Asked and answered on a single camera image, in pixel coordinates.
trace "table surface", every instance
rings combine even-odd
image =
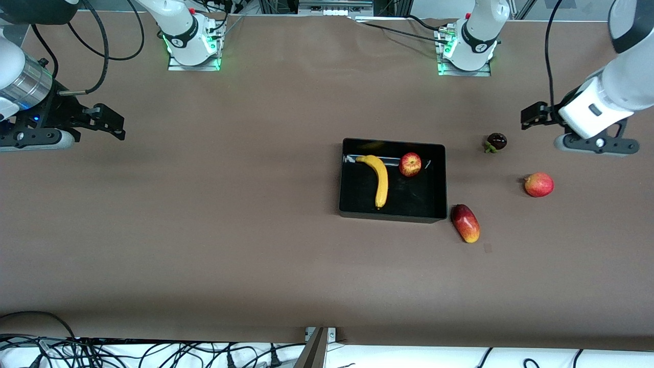
[[[125,141],[83,131],[67,151],[0,156],[0,311],[49,310],[97,337],[298,340],[335,325],[363,344],[652,346],[654,110],[631,120],[642,148],[628,158],[522,132],[521,109],[548,96],[545,23],[507,23],[492,77],[462,78],[438,76],[432,43],[341,17],[246,17],[220,72],[168,72],[143,18],[141,55],[80,98],[125,116]],[[111,54],[133,52],[133,15],[102,19]],[[101,48],[89,14],[74,23]],[[95,83],[101,58],[43,28],[58,80]],[[32,34],[24,48],[46,56]],[[606,24],[555,24],[557,98],[613,55]],[[509,144],[486,155],[492,132]],[[446,146],[449,202],[474,211],[478,243],[449,221],[340,217],[347,137]],[[530,198],[519,179],[539,171],[557,187]]]

